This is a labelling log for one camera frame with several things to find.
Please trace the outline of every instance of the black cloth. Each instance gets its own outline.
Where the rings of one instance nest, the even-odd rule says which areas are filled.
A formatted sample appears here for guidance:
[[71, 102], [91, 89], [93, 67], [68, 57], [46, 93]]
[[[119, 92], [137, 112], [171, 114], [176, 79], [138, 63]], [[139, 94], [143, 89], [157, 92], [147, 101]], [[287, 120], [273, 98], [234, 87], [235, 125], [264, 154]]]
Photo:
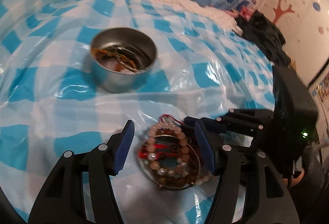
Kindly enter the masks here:
[[264, 55], [276, 65], [288, 66], [291, 59], [282, 50], [286, 43], [280, 30], [262, 13], [255, 11], [249, 22], [242, 16], [235, 19], [242, 29], [242, 37], [254, 42]]

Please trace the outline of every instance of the blue gripper pad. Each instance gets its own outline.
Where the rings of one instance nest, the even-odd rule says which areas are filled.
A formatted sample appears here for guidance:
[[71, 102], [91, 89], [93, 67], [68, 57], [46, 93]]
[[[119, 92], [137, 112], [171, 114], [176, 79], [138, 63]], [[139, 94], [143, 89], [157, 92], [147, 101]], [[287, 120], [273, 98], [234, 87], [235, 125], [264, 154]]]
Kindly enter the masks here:
[[128, 120], [122, 132], [112, 135], [107, 143], [108, 147], [111, 149], [112, 156], [114, 157], [112, 169], [116, 175], [123, 168], [130, 145], [134, 138], [134, 133], [134, 122]]
[[198, 120], [195, 123], [194, 132], [202, 155], [202, 159], [204, 160], [208, 170], [215, 174], [215, 153], [218, 152], [220, 147], [223, 145], [222, 139], [218, 136], [218, 134], [207, 131], [201, 120]]

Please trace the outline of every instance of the bed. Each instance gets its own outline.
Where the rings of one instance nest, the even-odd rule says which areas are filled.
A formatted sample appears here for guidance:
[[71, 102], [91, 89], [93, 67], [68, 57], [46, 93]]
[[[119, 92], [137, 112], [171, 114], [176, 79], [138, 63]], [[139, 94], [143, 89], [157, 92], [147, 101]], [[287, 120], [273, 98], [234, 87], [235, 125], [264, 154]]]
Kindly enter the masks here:
[[[107, 93], [90, 75], [91, 39], [117, 26], [141, 30], [158, 48], [137, 92]], [[202, 223], [217, 179], [157, 192], [139, 170], [135, 149], [163, 113], [214, 118], [229, 108], [274, 109], [272, 65], [234, 28], [225, 12], [190, 0], [0, 0], [0, 183], [19, 214], [27, 220], [65, 150], [89, 151], [132, 119], [134, 150], [111, 179], [124, 221]], [[227, 139], [250, 143], [239, 135]], [[93, 220], [87, 175], [84, 187]], [[241, 187], [235, 220], [243, 203]]]

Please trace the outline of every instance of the bowl rim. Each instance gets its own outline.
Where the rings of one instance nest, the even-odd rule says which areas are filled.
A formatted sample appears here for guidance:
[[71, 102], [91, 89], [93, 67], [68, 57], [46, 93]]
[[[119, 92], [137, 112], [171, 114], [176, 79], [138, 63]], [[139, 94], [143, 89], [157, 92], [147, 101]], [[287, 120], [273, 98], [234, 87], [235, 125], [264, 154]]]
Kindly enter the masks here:
[[[150, 63], [150, 65], [148, 65], [147, 67], [145, 67], [144, 69], [141, 69], [141, 70], [138, 70], [137, 72], [133, 72], [131, 74], [127, 74], [127, 73], [122, 73], [122, 72], [118, 72], [118, 71], [114, 71], [114, 70], [111, 70], [111, 69], [108, 69], [107, 67], [105, 67], [104, 65], [102, 65], [96, 58], [95, 56], [92, 54], [92, 45], [95, 41], [95, 39], [102, 33], [105, 33], [106, 31], [109, 31], [109, 30], [112, 30], [112, 29], [131, 29], [131, 30], [135, 30], [141, 34], [143, 34], [144, 36], [146, 36], [147, 38], [149, 38], [153, 45], [154, 45], [154, 48], [155, 48], [155, 58], [154, 60], [152, 61], [152, 63]], [[107, 71], [110, 71], [110, 72], [113, 72], [113, 73], [118, 73], [120, 75], [127, 75], [127, 76], [131, 76], [131, 75], [139, 75], [139, 74], [143, 74], [149, 70], [151, 70], [152, 66], [154, 65], [154, 63], [156, 62], [157, 58], [158, 58], [158, 49], [157, 49], [157, 46], [156, 44], [154, 43], [153, 39], [150, 38], [150, 36], [148, 36], [147, 34], [145, 34], [144, 32], [140, 31], [140, 30], [137, 30], [135, 28], [130, 28], [130, 27], [113, 27], [113, 28], [107, 28], [107, 29], [103, 29], [102, 31], [98, 32], [92, 39], [92, 41], [90, 42], [90, 49], [89, 49], [89, 54], [91, 55], [92, 59], [99, 65], [101, 66], [102, 68], [106, 69]]]

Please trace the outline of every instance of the wall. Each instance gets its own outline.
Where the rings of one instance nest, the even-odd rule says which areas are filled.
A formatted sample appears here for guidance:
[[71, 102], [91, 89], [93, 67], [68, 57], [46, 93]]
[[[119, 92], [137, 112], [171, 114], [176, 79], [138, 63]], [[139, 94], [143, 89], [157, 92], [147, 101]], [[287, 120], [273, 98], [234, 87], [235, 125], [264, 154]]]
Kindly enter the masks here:
[[259, 11], [281, 30], [308, 85], [329, 57], [329, 0], [264, 0]]

